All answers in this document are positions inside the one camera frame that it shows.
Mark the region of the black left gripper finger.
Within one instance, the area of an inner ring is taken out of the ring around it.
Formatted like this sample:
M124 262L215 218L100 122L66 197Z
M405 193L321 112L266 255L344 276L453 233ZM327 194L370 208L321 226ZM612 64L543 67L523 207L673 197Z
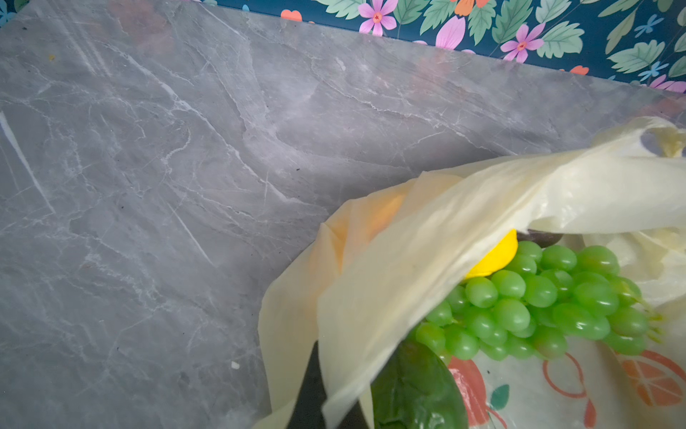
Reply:
M319 360L318 342L314 343L298 398L287 429L325 429L322 407L327 400ZM338 428L368 429L364 413L357 404L348 411Z

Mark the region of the dark green avocado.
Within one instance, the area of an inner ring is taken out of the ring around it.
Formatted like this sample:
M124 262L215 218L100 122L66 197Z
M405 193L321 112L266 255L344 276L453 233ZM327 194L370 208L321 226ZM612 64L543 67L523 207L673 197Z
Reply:
M403 341L371 385L376 428L467 428L452 373L428 347Z

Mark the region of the yellowish translucent plastic bag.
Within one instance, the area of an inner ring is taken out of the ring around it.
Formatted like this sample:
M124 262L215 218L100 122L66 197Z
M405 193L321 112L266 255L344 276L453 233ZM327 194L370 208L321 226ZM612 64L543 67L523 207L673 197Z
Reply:
M335 427L359 404L396 346L509 232L561 233L602 245L663 315L663 341L639 357L575 339L569 357L457 368L475 425L682 428L685 425L685 132L641 117L591 148L500 157L352 199L270 285L259 316L272 412L291 419L313 351Z

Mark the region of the yellow bumpy fruit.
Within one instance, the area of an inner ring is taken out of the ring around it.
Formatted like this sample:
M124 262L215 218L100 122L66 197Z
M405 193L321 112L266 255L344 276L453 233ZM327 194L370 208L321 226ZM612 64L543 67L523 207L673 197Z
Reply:
M518 250L517 230L511 230L474 268L466 275L466 280L475 277L488 277L505 268L516 256Z

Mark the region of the dark brown fruit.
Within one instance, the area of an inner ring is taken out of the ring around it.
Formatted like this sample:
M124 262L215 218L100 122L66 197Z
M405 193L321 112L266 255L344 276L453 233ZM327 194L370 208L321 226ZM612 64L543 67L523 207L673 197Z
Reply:
M530 241L541 248L548 248L556 245L564 237L561 233L542 232L536 230L518 231L516 234L517 240L520 242Z

